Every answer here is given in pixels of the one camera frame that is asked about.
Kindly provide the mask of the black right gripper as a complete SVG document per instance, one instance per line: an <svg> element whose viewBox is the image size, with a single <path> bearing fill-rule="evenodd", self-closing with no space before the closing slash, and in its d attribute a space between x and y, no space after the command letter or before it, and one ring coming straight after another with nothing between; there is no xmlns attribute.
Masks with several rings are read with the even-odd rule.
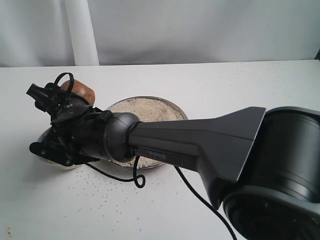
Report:
<svg viewBox="0 0 320 240"><path fill-rule="evenodd" d="M26 94L34 99L38 110L48 114L56 111L52 88L32 83ZM106 125L112 116L111 111L94 107L72 93L70 103L51 119L51 126L70 160L107 160L110 155L105 147Z"/></svg>

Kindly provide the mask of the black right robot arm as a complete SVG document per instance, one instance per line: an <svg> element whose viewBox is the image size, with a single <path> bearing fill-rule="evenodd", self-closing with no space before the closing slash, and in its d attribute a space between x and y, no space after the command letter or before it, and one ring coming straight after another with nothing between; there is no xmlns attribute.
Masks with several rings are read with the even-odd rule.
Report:
<svg viewBox="0 0 320 240"><path fill-rule="evenodd" d="M212 119L141 122L132 113L60 108L51 126L71 164L136 156L197 172L210 207L248 240L320 237L320 113L247 107Z"/></svg>

